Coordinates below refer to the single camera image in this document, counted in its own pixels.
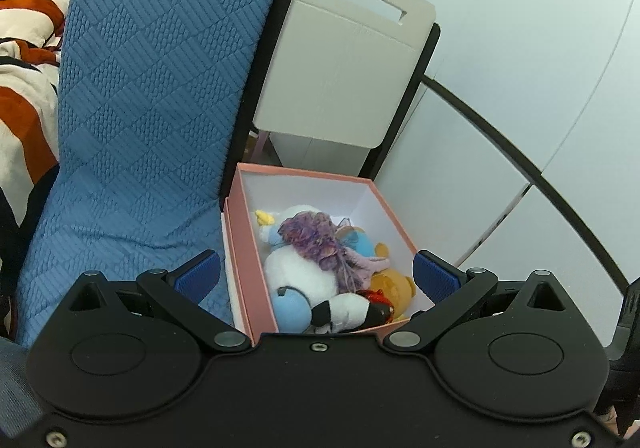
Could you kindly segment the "person hand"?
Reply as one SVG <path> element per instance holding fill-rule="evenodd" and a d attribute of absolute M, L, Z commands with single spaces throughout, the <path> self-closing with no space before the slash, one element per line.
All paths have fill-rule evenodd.
<path fill-rule="evenodd" d="M 604 411 L 596 413 L 598 420 L 615 435 L 618 434 L 617 413 L 613 406 L 609 406 Z"/>

